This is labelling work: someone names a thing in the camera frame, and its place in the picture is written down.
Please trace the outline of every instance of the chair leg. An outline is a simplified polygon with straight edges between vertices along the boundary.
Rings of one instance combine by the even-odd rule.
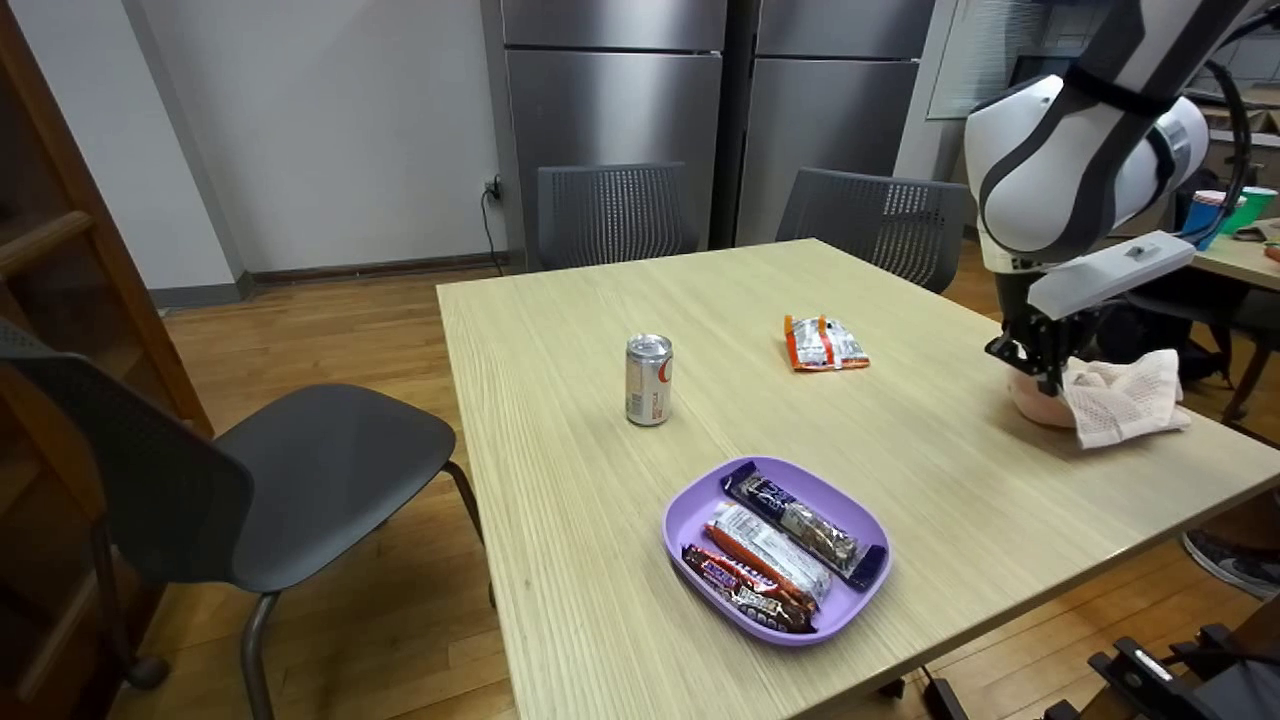
[[[1241,382],[1231,391],[1231,405],[1222,407],[1222,424],[1241,424],[1243,420],[1246,391],[1263,377],[1268,361],[1273,361],[1273,345],[1252,338],[1252,357],[1246,357],[1246,366],[1243,366],[1243,377],[1241,377]]]
[[[463,497],[463,506],[468,506],[468,515],[470,515],[470,529],[477,529],[477,536],[480,536],[480,544],[485,544],[480,506],[477,506],[468,473],[463,473],[455,459],[448,459],[444,473],[451,476],[455,492]]]
[[[1231,361],[1235,361],[1235,345],[1231,345],[1231,325],[1213,325],[1213,345],[1217,345],[1217,357],[1219,357],[1219,373],[1231,388]]]
[[[262,633],[267,633],[267,616],[273,616],[274,599],[280,599],[280,592],[254,596],[243,640],[240,640],[240,672],[243,672],[252,720],[273,720],[273,693],[267,693],[267,672],[262,672]]]
[[[120,610],[120,586],[116,586],[111,533],[107,533],[102,520],[92,523],[86,551],[92,551],[96,603],[102,610],[107,645],[111,645],[111,654],[116,654],[123,681],[132,689],[158,689],[164,677],[166,677],[166,663],[164,661],[140,661],[132,653],[132,645],[127,645],[123,610]]]

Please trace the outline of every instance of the snack wrapper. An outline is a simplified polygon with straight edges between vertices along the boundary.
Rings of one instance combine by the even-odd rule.
[[[786,489],[763,481],[754,464],[741,464],[718,481],[725,497],[741,501],[754,515],[763,515],[771,529],[779,529],[790,544],[800,544],[806,554],[826,562],[841,581],[853,577],[861,551],[842,529],[800,502]]]
[[[725,554],[754,568],[813,607],[831,592],[831,571],[825,562],[805,554],[805,549],[741,502],[718,502],[718,513],[705,523],[705,536]]]
[[[683,544],[680,558],[736,610],[752,616],[763,627],[813,633],[813,607],[754,577],[752,568],[711,554],[709,549]]]
[[[869,346],[841,319],[784,319],[784,345],[796,373],[853,373],[869,366]]]

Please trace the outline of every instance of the soda can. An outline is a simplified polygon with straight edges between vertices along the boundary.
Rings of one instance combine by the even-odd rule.
[[[654,426],[672,417],[672,338],[637,334],[629,338],[629,420]]]

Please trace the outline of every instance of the purple bowl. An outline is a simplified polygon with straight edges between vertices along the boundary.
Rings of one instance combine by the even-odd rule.
[[[831,520],[837,529],[842,529],[861,549],[869,544],[882,544],[882,568],[872,581],[869,592],[857,592],[849,583],[837,581],[837,586],[818,599],[818,610],[813,616],[815,633],[777,633],[763,627],[747,616],[741,616],[728,599],[718,599],[683,558],[680,549],[683,544],[705,544],[711,549],[711,538],[705,538],[705,523],[716,515],[718,502],[732,502],[718,492],[718,476],[728,476],[741,464],[754,464],[758,476],[766,476],[771,484],[786,489],[800,502],[806,502],[813,513],[818,513],[825,520]],[[672,502],[669,502],[669,520],[665,520],[665,544],[669,544],[669,558],[672,568],[683,577],[683,583],[691,592],[701,592],[728,625],[736,625],[741,633],[763,640],[763,645],[779,645],[779,649],[813,649],[831,640],[842,625],[857,618],[857,610],[862,610],[872,603],[872,596],[882,586],[888,568],[892,568],[892,549],[888,536],[878,529],[878,520],[861,506],[857,501],[849,501],[842,492],[837,492],[831,484],[815,481],[813,473],[777,459],[777,454],[741,454],[728,459],[718,467],[711,467],[709,476],[691,481]]]

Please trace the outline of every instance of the shelf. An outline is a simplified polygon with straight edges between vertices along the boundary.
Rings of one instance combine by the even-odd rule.
[[[116,381],[127,381],[144,365],[144,350],[136,345],[107,345],[86,357]]]
[[[29,237],[30,226],[59,221],[67,206],[6,206],[0,200],[0,246]]]
[[[53,625],[53,633],[43,637],[43,645],[36,649],[36,654],[29,661],[29,672],[16,681],[20,696],[30,696],[30,689],[53,684],[47,677],[67,668],[65,653],[74,649],[74,633],[83,633],[83,616],[92,616],[96,607],[96,577],[83,571],[67,607],[59,610],[59,618]]]
[[[55,252],[59,242],[83,237],[92,226],[86,212],[59,212],[0,246],[0,278],[23,272],[38,256]]]
[[[0,515],[23,501],[36,476],[38,476],[38,459],[29,447],[20,445],[0,447]]]

